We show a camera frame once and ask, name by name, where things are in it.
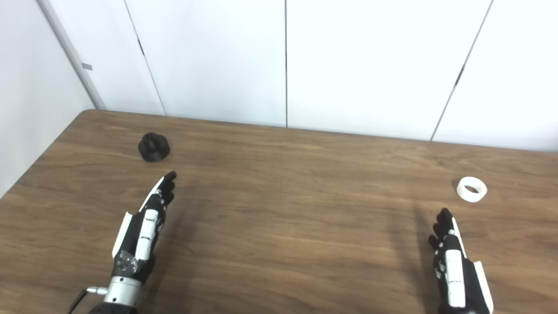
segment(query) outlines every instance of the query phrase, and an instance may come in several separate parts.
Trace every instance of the prosthetic hand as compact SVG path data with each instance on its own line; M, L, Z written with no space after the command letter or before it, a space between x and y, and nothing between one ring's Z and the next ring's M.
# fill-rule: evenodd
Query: prosthetic hand
M68 314L87 293L104 296L103 302L89 313L137 314L136 304L141 287L155 266L153 250L165 223L166 208L174 198L172 190L175 178L174 171L162 177L147 195L139 211L134 215L125 214L112 250L114 265L110 285L108 288L89 287L81 291Z
M438 313L491 314L494 304L482 263L467 258L457 222L447 208L436 219L436 235L428 240L434 249L434 271L442 298Z

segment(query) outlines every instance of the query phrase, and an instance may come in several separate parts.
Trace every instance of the tape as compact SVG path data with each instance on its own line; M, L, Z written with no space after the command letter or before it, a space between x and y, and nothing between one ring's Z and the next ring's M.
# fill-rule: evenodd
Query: tape
M469 191L466 187L472 187L477 192ZM488 188L484 182L475 177L465 177L459 181L457 185L457 194L467 202L476 203L483 199L487 194Z

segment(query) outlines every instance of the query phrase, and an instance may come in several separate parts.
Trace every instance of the white wall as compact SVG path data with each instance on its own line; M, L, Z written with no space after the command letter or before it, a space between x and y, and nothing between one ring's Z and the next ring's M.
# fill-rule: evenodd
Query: white wall
M557 12L494 1L435 141L558 151Z
M102 109L165 114L124 0L38 1Z
M0 197L93 105L34 0L0 0Z
M288 126L429 140L490 0L288 0Z
M166 113L285 126L284 0L128 0Z

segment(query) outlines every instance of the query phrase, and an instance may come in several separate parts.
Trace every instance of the black cable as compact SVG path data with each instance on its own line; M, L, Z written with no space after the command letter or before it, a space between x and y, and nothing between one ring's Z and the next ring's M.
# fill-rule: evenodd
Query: black cable
M78 306L79 302L81 302L81 300L83 300L83 298L86 295L87 295L87 290L86 289L83 289L82 291L79 292L78 296L75 298L75 300L70 305L70 308L68 309L68 314L71 314L72 312L74 312L74 310Z

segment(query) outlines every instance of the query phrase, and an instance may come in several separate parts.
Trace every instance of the white cylinder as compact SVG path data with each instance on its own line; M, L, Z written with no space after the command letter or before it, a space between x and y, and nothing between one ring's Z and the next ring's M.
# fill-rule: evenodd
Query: white cylinder
M477 192L472 192L467 189L467 187L472 187ZM483 199L487 194L488 188L484 182L475 177L465 177L459 181L457 185L457 194L467 202L476 203Z

